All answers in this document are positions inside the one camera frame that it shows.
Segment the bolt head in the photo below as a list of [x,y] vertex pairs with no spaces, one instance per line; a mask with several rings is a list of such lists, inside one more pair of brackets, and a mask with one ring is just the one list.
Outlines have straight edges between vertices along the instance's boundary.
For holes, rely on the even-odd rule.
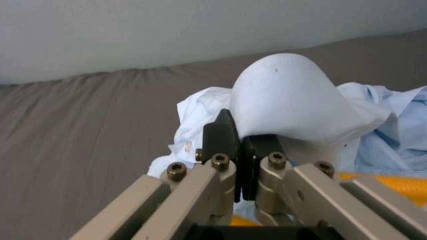
[[317,161],[314,166],[326,174],[328,177],[333,178],[335,174],[335,168],[332,164],[327,161]]
[[201,162],[203,160],[202,153],[203,153],[203,150],[201,148],[197,148],[195,150],[195,160],[197,162]]
[[173,162],[167,167],[166,173],[170,180],[179,182],[187,175],[187,167],[182,162]]
[[284,169],[286,161],[286,156],[281,152],[274,151],[268,155],[268,165],[274,169]]
[[229,168],[230,158],[225,153],[217,153],[212,156],[210,162],[213,168],[222,172]]

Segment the gray bedsheet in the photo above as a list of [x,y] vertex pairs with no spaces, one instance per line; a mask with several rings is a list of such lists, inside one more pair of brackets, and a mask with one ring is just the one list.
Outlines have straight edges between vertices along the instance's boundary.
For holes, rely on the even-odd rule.
[[[427,84],[427,30],[297,49],[336,84]],[[65,239],[169,153],[176,103],[267,54],[0,86],[0,236]]]

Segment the white wall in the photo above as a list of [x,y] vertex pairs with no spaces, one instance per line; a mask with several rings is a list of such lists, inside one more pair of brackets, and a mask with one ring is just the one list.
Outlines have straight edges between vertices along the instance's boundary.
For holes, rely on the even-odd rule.
[[421,28],[426,0],[0,0],[0,83]]

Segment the blue fabric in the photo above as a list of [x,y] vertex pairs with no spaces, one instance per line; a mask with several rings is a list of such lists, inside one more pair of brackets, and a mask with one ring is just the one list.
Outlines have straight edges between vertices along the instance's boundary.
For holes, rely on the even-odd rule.
[[353,170],[427,177],[427,86],[406,92],[358,83],[343,87],[391,111],[385,123],[361,138]]

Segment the gray fabric surface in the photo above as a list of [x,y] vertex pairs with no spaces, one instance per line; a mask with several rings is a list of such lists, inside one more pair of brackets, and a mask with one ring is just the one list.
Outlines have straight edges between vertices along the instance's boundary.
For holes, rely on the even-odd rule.
[[[427,30],[292,52],[336,84],[427,84]],[[169,153],[176,103],[267,54],[0,86],[2,239],[65,239]]]

